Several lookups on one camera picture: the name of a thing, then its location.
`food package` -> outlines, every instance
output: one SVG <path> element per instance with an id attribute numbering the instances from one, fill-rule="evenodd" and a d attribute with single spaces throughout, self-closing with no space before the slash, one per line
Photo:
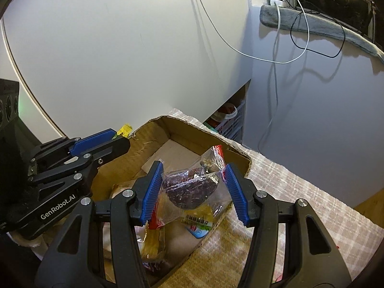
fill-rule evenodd
<path id="1" fill-rule="evenodd" d="M 193 210 L 185 210 L 182 223 L 196 238 L 202 238 L 212 229 L 214 214 L 210 205 L 201 205 Z"/>
<path id="2" fill-rule="evenodd" d="M 132 188 L 135 181 L 116 184 L 112 190 L 111 198 L 114 198 L 127 188 Z M 164 257 L 165 232 L 162 224 L 159 224 L 156 218 L 156 209 L 152 214 L 151 220 L 145 226 L 135 227 L 141 259 L 144 263 L 158 262 Z M 110 223 L 105 223 L 103 227 L 103 252 L 104 258 L 112 259 Z"/>

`black device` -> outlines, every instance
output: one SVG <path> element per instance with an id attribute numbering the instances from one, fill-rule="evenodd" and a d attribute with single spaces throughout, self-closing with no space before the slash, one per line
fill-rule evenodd
<path id="1" fill-rule="evenodd" d="M 44 256 L 36 275 L 36 286 L 149 287 L 134 226 L 143 226 L 150 218 L 162 183 L 162 171 L 162 163 L 155 161 L 147 176 L 137 179 L 132 189 L 124 190 L 113 199 L 96 203 L 89 198 L 82 199 Z M 105 279 L 104 222 L 111 224 L 117 285 Z"/>
<path id="2" fill-rule="evenodd" d="M 275 200 L 232 163 L 225 179 L 238 218 L 255 228 L 238 288 L 346 288 L 351 283 L 338 248 L 306 200 Z M 271 284 L 279 223 L 286 225 L 284 271 L 282 280 Z"/>
<path id="3" fill-rule="evenodd" d="M 0 232 L 17 230 L 32 240 L 91 196 L 97 168 L 130 143 L 108 129 L 38 145 L 23 159 L 15 136 L 18 94 L 18 82 L 0 79 Z"/>

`yellow snack package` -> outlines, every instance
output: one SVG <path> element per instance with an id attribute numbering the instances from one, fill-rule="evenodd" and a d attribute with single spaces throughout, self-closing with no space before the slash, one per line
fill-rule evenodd
<path id="1" fill-rule="evenodd" d="M 212 229 L 214 214 L 212 208 L 202 204 L 193 210 L 185 210 L 182 221 L 187 230 L 196 238 L 202 238 Z"/>
<path id="2" fill-rule="evenodd" d="M 123 136 L 123 137 L 128 138 L 129 135 L 130 135 L 130 133 L 132 132 L 132 130 L 133 130 L 133 128 L 131 127 L 130 124 L 128 124 L 128 123 L 127 123 L 127 124 L 124 124 L 124 125 L 121 127 L 121 129 L 118 130 L 118 132 L 116 133 L 116 135 L 115 135 L 113 138 L 115 138 L 115 137 L 118 136 L 118 135 L 121 135 L 121 136 Z"/>
<path id="3" fill-rule="evenodd" d="M 156 204 L 152 217 L 145 226 L 143 247 L 140 250 L 143 262 L 159 262 L 165 255 L 165 229 L 156 217 L 157 207 L 158 204 Z"/>

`plastic bag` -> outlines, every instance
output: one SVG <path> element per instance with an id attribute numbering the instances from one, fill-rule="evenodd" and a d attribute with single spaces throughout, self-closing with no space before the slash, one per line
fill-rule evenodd
<path id="1" fill-rule="evenodd" d="M 131 188 L 136 180 L 114 185 L 111 198 L 120 192 Z M 156 217 L 157 207 L 152 213 L 151 220 L 143 227 L 135 227 L 136 239 L 139 245 L 141 259 L 144 263 L 159 262 L 165 254 L 165 230 Z M 112 259 L 110 223 L 103 227 L 103 251 L 104 257 Z"/>
<path id="2" fill-rule="evenodd" d="M 157 217 L 163 223 L 181 220 L 197 238 L 203 237 L 231 201 L 224 183 L 221 146 L 213 146 L 187 170 L 163 175 Z"/>

